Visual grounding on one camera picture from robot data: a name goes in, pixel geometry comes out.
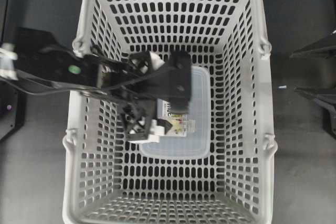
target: dark gray table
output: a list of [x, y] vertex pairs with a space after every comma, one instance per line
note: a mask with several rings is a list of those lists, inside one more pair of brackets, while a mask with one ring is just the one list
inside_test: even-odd
[[[0, 28], [2, 7], [0, 0]], [[8, 0], [4, 37], [14, 20], [51, 31], [67, 47], [81, 0]], [[293, 93], [331, 87], [335, 60], [288, 59], [290, 52], [336, 28], [333, 0], [264, 0], [271, 56], [275, 161], [273, 224], [334, 224], [336, 140], [322, 129], [324, 112]], [[287, 85], [287, 89], [278, 86]], [[61, 224], [68, 94], [28, 97], [25, 125], [0, 143], [0, 223]]]

